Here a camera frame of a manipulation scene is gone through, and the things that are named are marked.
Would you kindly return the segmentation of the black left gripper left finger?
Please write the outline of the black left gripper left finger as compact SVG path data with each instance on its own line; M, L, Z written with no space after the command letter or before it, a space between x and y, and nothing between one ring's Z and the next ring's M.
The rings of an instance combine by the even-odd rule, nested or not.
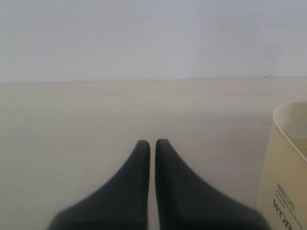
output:
M98 190L60 211L49 230L145 230L148 228L150 145L136 143L122 167Z

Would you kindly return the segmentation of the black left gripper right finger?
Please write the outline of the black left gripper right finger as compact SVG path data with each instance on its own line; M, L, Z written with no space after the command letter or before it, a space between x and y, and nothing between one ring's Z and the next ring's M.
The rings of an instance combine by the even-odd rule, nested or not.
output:
M203 181L167 139L155 146L155 190L162 230L268 230L256 210Z

